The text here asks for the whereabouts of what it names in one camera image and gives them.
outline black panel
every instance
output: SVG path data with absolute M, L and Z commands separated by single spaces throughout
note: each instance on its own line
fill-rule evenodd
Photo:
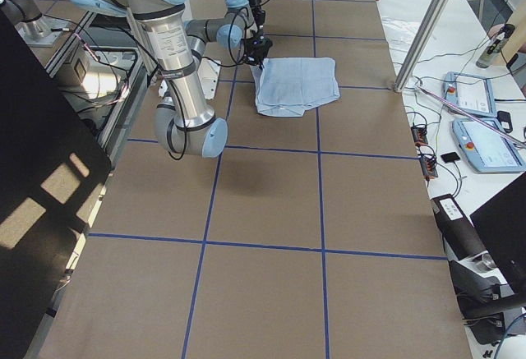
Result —
M 487 251 L 516 291 L 526 292 L 526 173 L 471 214 Z
M 0 357 L 12 359 L 38 328 L 110 162 L 1 12 L 0 54 Z

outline white label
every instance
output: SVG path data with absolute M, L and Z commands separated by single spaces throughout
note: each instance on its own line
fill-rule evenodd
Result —
M 148 34 L 157 58 L 168 59 L 188 51 L 187 40 L 181 26 L 166 32 L 148 32 Z
M 445 213 L 448 215 L 448 217 L 450 217 L 452 221 L 462 218 L 462 213 L 457 208 L 456 204 L 453 202 L 452 199 L 441 200 L 441 205 Z

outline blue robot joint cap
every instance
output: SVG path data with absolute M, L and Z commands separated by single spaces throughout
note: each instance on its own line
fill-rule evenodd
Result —
M 227 8 L 241 8 L 248 6 L 248 0 L 224 0 Z

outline towel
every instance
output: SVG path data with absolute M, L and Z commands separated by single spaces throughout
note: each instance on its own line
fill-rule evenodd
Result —
M 263 67 L 261 73 L 252 70 L 259 114 L 301 117 L 305 110 L 339 99 L 332 58 L 267 58 Z

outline metal pole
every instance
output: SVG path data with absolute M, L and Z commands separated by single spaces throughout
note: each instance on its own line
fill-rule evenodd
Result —
M 471 119 L 472 121 L 480 123 L 481 125 L 483 125 L 484 127 L 490 129 L 491 131 L 494 131 L 500 137 L 503 137 L 503 138 L 511 141 L 512 143 L 516 144 L 519 148 L 526 149 L 526 143 L 522 142 L 521 140 L 515 139 L 513 136 L 510 136 L 507 133 L 499 131 L 496 127 L 490 125 L 489 123 L 484 122 L 482 119 L 477 118 L 477 117 L 475 117 L 474 115 L 472 115 L 470 113 L 466 113 L 462 108 L 459 108 L 458 106 L 455 106 L 454 104 L 448 102 L 444 98 L 441 98 L 440 96 L 438 96 L 436 94 L 433 94 L 431 91 L 426 90 L 425 88 L 422 88 L 421 86 L 418 86 L 418 85 L 416 87 L 419 90 L 421 90 L 424 94 L 426 94 L 428 96 L 431 96 L 434 100 L 437 100 L 437 101 L 441 102 L 442 104 L 446 105 L 448 108 L 452 109 L 456 113 L 458 113 L 460 115 L 464 115 L 465 117 Z
M 409 49 L 404 63 L 400 68 L 400 72 L 396 77 L 396 81 L 394 82 L 395 92 L 402 92 L 402 90 L 404 90 L 404 87 L 413 73 L 414 67 L 417 65 L 418 59 L 420 58 L 420 55 L 422 55 L 422 51 L 426 47 L 427 41 L 431 37 L 431 33 L 435 28 L 441 13 L 444 11 L 447 2 L 448 0 L 431 0 L 431 4 L 422 20 L 422 24 L 418 29 L 417 35 L 411 44 L 411 48 Z

